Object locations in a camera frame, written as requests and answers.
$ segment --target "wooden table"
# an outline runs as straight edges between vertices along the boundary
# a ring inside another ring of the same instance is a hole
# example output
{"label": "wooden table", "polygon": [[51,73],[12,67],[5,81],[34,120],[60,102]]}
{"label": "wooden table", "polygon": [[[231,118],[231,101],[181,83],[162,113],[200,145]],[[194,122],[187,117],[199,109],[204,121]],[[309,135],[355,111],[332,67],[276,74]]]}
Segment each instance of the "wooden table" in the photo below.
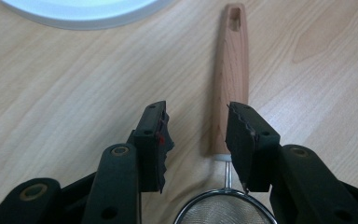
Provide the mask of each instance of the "wooden table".
{"label": "wooden table", "polygon": [[[125,142],[160,100],[176,147],[163,193],[143,194],[144,223],[172,223],[187,200],[222,187],[225,164],[211,157],[210,129],[218,25],[229,2],[176,0],[101,31],[47,27],[0,3],[0,202],[35,177],[64,187],[94,172],[103,150]],[[313,149],[358,187],[358,0],[242,2],[250,105],[283,145]]]}

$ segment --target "hole in handle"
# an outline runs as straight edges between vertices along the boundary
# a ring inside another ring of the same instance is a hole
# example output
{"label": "hole in handle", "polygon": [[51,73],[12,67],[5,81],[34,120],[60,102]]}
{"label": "hole in handle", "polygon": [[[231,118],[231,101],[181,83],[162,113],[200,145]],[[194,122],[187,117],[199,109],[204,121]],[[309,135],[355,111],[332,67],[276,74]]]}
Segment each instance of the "hole in handle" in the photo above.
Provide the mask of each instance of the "hole in handle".
{"label": "hole in handle", "polygon": [[229,24],[228,28],[232,31],[238,32],[241,27],[241,10],[234,7],[229,11]]}

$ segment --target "metal shaft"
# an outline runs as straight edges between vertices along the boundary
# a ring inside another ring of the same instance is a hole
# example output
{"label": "metal shaft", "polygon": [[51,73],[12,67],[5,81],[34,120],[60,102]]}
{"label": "metal shaft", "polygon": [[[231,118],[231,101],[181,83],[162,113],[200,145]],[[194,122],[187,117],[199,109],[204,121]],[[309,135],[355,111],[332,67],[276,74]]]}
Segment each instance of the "metal shaft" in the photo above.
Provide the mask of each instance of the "metal shaft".
{"label": "metal shaft", "polygon": [[232,188],[232,168],[231,161],[226,161],[226,177],[225,177],[225,188]]}

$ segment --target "metal strainer rim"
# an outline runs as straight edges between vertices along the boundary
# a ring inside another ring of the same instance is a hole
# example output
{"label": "metal strainer rim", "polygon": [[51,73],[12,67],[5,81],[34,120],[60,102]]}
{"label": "metal strainer rim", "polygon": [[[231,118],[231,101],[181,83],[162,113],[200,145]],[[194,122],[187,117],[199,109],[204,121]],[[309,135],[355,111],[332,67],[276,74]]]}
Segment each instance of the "metal strainer rim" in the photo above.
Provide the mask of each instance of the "metal strainer rim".
{"label": "metal strainer rim", "polygon": [[246,201],[247,203],[250,203],[251,205],[253,205],[255,208],[257,208],[257,210],[259,210],[263,215],[265,215],[265,217],[271,223],[277,224],[275,217],[270,213],[270,211],[261,202],[259,202],[257,199],[255,199],[254,197],[252,197],[248,194],[245,194],[241,191],[238,191],[235,189],[230,189],[230,188],[212,189],[212,190],[203,192],[200,195],[194,197],[188,203],[186,203],[185,206],[183,206],[183,208],[180,210],[179,214],[176,216],[176,219],[173,223],[180,224],[182,222],[183,218],[185,217],[187,211],[197,202],[199,202],[205,198],[209,198],[209,197],[213,197],[213,196],[217,196],[217,195],[226,195],[226,196],[231,196],[231,197],[236,197],[236,198],[242,199],[242,200]]}

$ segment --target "mesh strainer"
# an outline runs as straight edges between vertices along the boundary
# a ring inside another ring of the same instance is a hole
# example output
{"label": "mesh strainer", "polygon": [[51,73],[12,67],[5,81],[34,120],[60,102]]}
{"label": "mesh strainer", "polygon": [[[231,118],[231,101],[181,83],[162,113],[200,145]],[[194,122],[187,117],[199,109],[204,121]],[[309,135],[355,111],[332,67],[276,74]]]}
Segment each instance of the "mesh strainer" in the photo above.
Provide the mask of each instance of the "mesh strainer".
{"label": "mesh strainer", "polygon": [[202,193],[188,202],[174,223],[276,223],[255,198],[231,188],[231,156],[225,144],[230,101],[246,103],[249,89],[246,20],[242,4],[226,7],[215,64],[213,150],[217,161],[226,162],[226,185]]}
{"label": "mesh strainer", "polygon": [[223,189],[204,192],[188,202],[176,217],[175,224],[273,223],[273,215],[258,200],[231,188],[231,164],[226,163]]}

